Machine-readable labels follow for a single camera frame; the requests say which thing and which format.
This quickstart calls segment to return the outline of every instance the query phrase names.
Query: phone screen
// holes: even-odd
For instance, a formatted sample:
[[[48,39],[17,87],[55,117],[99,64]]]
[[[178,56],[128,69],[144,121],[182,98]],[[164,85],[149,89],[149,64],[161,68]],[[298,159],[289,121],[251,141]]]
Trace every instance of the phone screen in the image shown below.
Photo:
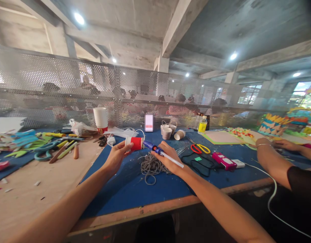
[[[153,114],[146,114],[145,115],[144,131],[153,132]]]

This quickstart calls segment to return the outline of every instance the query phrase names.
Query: blue scissors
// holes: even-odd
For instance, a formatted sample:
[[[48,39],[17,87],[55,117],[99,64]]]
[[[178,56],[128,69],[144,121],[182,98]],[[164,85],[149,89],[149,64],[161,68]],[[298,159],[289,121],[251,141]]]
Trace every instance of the blue scissors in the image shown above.
[[[34,158],[37,161],[46,161],[46,160],[51,159],[52,155],[50,153],[50,150],[54,148],[56,145],[58,145],[60,142],[61,141],[50,142],[48,144],[43,145],[42,147],[34,149],[34,152],[36,152],[36,154],[34,155]]]

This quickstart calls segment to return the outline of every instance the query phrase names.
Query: yellow scissors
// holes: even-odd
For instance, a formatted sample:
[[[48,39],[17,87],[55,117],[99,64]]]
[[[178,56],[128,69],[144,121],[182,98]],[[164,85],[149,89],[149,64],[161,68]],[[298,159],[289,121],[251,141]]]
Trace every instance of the yellow scissors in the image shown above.
[[[203,151],[204,153],[206,153],[206,154],[210,154],[210,153],[211,153],[211,151],[209,150],[209,148],[205,147],[204,145],[196,144],[196,143],[194,143],[194,141],[191,140],[190,138],[188,138],[188,140],[192,143],[192,145],[190,146],[190,148],[191,148],[191,150],[192,150],[193,152],[195,152],[195,153],[197,153],[197,154],[201,154],[202,151]]]

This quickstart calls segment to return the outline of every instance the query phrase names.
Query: black sleeve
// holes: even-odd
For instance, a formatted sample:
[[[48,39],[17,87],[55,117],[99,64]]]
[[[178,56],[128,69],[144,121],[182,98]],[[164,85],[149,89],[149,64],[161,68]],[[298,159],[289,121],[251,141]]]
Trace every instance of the black sleeve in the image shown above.
[[[311,204],[311,171],[292,166],[287,171],[287,178],[293,194],[301,201]]]

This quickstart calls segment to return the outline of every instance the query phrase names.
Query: perforated metal panel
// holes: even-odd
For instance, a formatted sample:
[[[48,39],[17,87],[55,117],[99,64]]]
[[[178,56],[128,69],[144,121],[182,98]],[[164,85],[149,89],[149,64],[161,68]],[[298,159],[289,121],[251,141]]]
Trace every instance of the perforated metal panel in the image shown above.
[[[283,115],[291,106],[290,95],[265,90],[253,106],[238,104],[242,88],[0,46],[0,116],[25,116],[26,127],[55,127],[70,118],[94,126],[94,107],[107,108],[111,127],[143,125],[147,112],[156,123],[192,127],[198,111],[212,115],[211,126],[245,127],[266,111]]]

